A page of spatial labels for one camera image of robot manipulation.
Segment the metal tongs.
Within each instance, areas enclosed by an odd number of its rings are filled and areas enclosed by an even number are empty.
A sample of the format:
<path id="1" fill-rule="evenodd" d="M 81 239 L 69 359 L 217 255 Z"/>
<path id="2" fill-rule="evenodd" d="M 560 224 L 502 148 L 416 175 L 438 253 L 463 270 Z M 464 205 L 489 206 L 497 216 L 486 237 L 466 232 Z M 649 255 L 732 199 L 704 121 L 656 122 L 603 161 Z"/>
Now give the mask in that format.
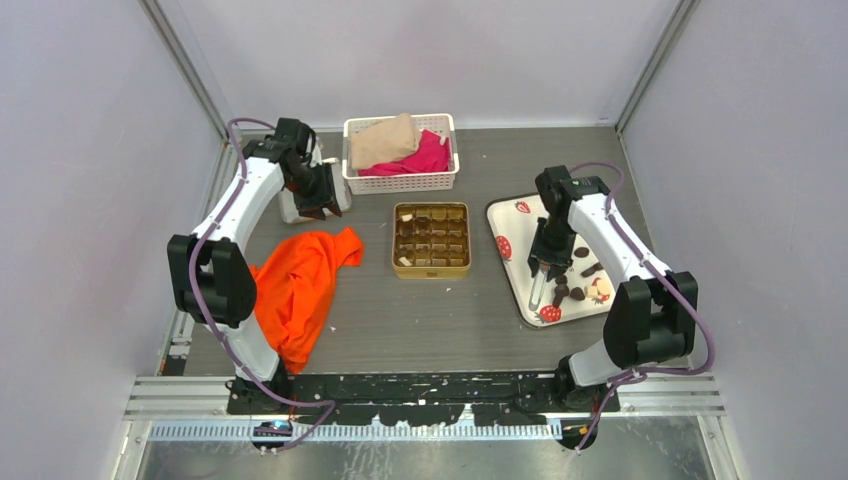
<path id="1" fill-rule="evenodd" d="M 530 296 L 528 300 L 528 308 L 531 311 L 536 311 L 542 302 L 544 296 L 545 285 L 547 283 L 547 275 L 549 266 L 544 263 L 539 263 L 536 273 L 533 275 Z"/>

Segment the gold chocolate tray box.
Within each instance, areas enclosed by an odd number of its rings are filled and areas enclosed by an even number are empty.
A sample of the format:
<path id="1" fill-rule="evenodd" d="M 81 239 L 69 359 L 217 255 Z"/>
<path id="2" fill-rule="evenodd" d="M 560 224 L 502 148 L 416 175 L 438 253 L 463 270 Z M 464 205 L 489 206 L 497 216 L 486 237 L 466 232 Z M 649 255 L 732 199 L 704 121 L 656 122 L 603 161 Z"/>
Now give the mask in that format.
<path id="1" fill-rule="evenodd" d="M 472 265 L 468 206 L 462 202 L 396 204 L 391 265 L 403 280 L 467 277 Z"/>

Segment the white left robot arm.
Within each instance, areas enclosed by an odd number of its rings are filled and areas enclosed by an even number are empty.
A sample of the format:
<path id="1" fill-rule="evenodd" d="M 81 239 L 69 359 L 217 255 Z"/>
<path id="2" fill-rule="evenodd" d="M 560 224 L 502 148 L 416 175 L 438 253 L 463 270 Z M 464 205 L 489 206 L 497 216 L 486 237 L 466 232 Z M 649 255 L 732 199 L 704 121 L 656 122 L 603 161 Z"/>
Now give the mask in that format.
<path id="1" fill-rule="evenodd" d="M 258 287 L 243 250 L 267 205 L 285 201 L 297 219 L 324 220 L 351 207 L 338 161 L 324 158 L 316 132 L 294 118 L 280 118 L 271 133 L 240 146 L 227 131 L 238 166 L 222 198 L 188 235 L 167 244 L 172 291 L 179 311 L 210 331 L 230 357 L 239 396 L 252 392 L 269 413 L 292 397 L 289 373 L 269 345 L 255 314 Z"/>

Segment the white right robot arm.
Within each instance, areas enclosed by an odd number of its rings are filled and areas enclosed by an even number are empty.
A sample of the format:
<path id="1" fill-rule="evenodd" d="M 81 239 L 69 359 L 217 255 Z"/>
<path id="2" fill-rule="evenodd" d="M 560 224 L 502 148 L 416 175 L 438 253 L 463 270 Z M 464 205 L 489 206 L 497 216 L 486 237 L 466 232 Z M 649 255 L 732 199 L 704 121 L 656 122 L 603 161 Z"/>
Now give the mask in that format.
<path id="1" fill-rule="evenodd" d="M 614 289 L 601 339 L 564 357 L 555 371 L 558 403 L 580 410 L 592 400 L 594 387 L 691 354 L 698 295 L 693 276 L 652 259 L 600 178 L 577 178 L 555 166 L 544 169 L 535 185 L 547 214 L 538 218 L 529 250 L 533 278 L 551 281 L 565 273 L 575 241 L 582 239 Z"/>

